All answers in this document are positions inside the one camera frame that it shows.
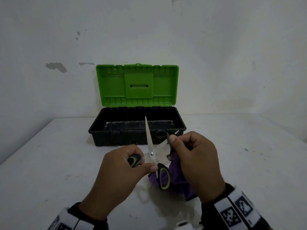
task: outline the toolbox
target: toolbox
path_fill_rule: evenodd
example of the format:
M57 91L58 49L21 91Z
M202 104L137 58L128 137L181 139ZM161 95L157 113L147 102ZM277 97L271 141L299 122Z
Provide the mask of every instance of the toolbox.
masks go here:
M147 144L145 116L153 144L167 133L186 130L176 104L179 67L176 65L97 65L103 108L89 133L96 146Z

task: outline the white table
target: white table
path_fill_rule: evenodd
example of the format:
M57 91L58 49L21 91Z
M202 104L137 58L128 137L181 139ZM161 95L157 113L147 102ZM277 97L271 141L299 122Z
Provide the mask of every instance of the white table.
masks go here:
M307 229L305 143L256 114L182 119L187 131L215 143L225 180L238 185L273 228ZM93 121L53 120L0 166L0 229L47 229L63 207L85 197L104 154L117 148L94 146L87 132ZM157 230L173 229L187 215L199 221L198 199L184 202L152 187L146 176L108 219L110 229Z

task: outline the hand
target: hand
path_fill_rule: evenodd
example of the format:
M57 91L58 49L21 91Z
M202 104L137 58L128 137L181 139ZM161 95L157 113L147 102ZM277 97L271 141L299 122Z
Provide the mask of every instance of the hand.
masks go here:
M92 190L79 205L80 211L92 219L105 220L142 177L158 170L156 164L144 162L131 168L127 159L132 154L144 156L136 145L115 149L104 156Z
M180 158L186 180L202 203L208 203L224 192L226 187L217 151L210 140L194 131L179 137L171 135L169 140Z

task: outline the white wall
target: white wall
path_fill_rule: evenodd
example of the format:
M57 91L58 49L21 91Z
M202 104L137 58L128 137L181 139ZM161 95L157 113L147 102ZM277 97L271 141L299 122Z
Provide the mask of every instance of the white wall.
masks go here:
M79 62L175 64L180 114L257 112L307 138L307 0L0 1L0 162L55 117L98 114Z

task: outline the purple cloth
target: purple cloth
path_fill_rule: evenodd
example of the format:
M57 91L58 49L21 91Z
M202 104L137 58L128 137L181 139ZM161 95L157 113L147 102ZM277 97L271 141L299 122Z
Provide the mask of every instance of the purple cloth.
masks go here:
M197 195L192 190L191 185L185 179L183 172L181 170L180 159L177 153L173 154L173 161L169 165L169 174L171 176L171 185L170 188L175 190L177 193L183 194L186 201L194 199ZM149 175L149 180L155 186L159 186L157 182L156 173L152 173ZM167 183L167 175L162 174L161 176L162 183Z

